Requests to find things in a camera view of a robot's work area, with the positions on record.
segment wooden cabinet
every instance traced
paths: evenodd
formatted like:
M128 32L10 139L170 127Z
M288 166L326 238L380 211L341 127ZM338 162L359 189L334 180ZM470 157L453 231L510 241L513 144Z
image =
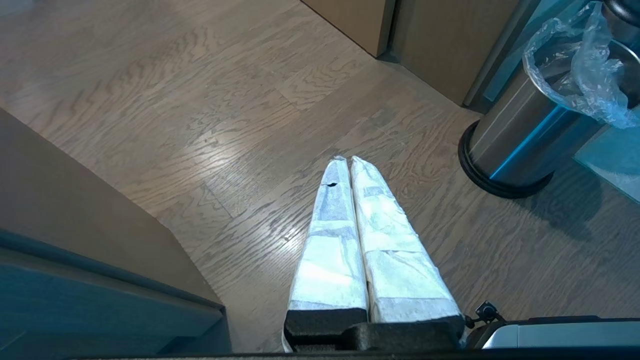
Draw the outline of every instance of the wooden cabinet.
M3 110L0 169L1 358L151 356L220 322L167 228Z

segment cabinet door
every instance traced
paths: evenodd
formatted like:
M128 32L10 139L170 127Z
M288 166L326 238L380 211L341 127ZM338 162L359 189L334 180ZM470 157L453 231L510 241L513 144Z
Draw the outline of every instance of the cabinet door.
M333 26L378 56L387 49L396 0L302 0Z
M392 52L462 105L519 0L402 0Z
M220 303L167 228L4 110L0 172L0 247Z

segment gray surface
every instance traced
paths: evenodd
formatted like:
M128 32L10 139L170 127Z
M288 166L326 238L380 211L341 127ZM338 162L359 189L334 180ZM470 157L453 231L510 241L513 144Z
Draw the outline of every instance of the gray surface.
M640 345L640 322L507 325L496 330L483 348L624 347Z
M2 360L153 356L173 338L26 333L0 350Z
M221 313L0 249L0 330L115 336L199 336Z

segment black foam padding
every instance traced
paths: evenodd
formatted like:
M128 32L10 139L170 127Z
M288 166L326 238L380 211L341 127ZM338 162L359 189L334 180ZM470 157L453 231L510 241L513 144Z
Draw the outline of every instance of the black foam padding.
M460 348L460 316L428 322L360 323L342 335L345 350L439 352Z
M284 336L294 351L310 345L334 346L341 342L340 335L346 329L365 322L365 309L289 310Z

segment white paper wrapping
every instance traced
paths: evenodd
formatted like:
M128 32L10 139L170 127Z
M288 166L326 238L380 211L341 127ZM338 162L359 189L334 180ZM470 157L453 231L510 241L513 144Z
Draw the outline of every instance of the white paper wrapping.
M416 322L461 316L378 169L353 156L351 179L369 282L372 322Z
M291 285L289 310L367 309L347 160L329 162L302 257Z

